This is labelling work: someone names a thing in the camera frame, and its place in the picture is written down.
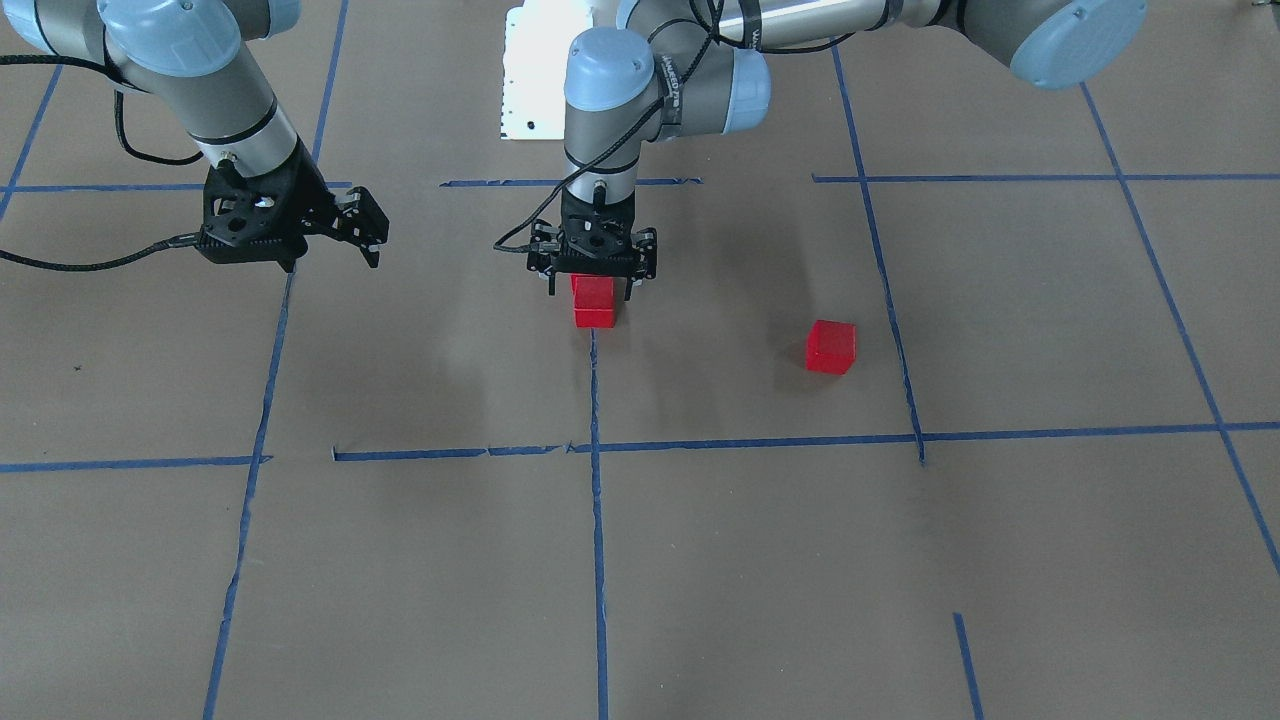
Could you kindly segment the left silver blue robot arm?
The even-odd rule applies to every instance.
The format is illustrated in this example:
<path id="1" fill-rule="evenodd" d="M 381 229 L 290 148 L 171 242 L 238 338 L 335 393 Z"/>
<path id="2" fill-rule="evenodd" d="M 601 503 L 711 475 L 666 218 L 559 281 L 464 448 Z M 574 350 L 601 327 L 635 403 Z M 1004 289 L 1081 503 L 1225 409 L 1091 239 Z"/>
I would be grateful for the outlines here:
<path id="1" fill-rule="evenodd" d="M 564 58 L 566 174 L 515 251 L 558 277 L 657 274 L 658 240 L 636 229 L 645 142 L 758 127 L 772 100 L 769 56 L 823 53 L 855 35 L 905 24 L 961 35 L 1042 90 L 1098 74 L 1134 40 L 1143 1 L 622 1 L 614 23 L 573 36 Z"/>

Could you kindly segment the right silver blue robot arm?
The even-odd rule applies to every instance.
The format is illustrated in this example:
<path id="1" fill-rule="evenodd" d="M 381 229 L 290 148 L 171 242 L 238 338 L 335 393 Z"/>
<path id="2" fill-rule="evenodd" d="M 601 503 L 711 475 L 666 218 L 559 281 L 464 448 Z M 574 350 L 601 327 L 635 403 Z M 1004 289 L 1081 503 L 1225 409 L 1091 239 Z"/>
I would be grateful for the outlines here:
<path id="1" fill-rule="evenodd" d="M 159 97 L 210 165 L 197 231 L 147 247 L 195 249 L 215 264 L 293 272 L 307 240 L 351 243 L 378 266 L 389 222 L 364 187 L 335 196 L 250 51 L 293 28 L 297 1 L 5 1 L 35 54 L 6 65 L 79 67 L 116 94 Z"/>

